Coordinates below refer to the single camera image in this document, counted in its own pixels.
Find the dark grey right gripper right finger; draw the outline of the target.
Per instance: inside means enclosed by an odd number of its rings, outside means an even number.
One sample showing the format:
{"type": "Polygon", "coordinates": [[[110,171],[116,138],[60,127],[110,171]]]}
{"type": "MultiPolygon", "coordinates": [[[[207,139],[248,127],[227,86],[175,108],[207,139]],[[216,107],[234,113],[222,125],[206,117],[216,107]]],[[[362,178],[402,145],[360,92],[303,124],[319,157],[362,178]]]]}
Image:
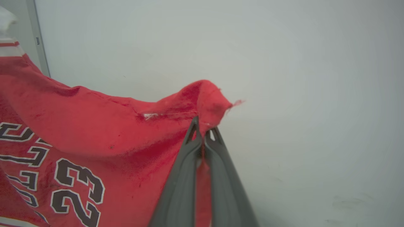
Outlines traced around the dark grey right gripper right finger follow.
{"type": "Polygon", "coordinates": [[[258,227],[259,223],[218,128],[205,135],[211,176],[212,227],[258,227]]]}

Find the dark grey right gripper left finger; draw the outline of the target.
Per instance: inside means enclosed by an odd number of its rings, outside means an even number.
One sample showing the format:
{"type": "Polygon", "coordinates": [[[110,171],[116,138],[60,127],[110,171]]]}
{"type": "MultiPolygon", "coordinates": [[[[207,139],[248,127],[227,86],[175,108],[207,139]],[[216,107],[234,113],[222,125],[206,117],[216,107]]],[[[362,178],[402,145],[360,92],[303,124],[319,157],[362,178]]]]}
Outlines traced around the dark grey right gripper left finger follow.
{"type": "Polygon", "coordinates": [[[199,119],[192,119],[160,195],[149,227],[196,225],[196,172],[201,158],[199,119]]]}

